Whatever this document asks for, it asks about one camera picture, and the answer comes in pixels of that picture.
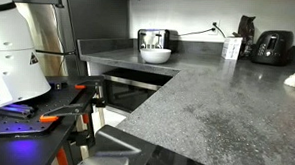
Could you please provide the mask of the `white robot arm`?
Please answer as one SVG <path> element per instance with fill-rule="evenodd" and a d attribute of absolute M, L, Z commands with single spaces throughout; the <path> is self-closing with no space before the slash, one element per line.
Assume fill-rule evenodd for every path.
<path fill-rule="evenodd" d="M 26 19 L 14 0 L 0 0 L 0 107 L 49 90 Z"/>

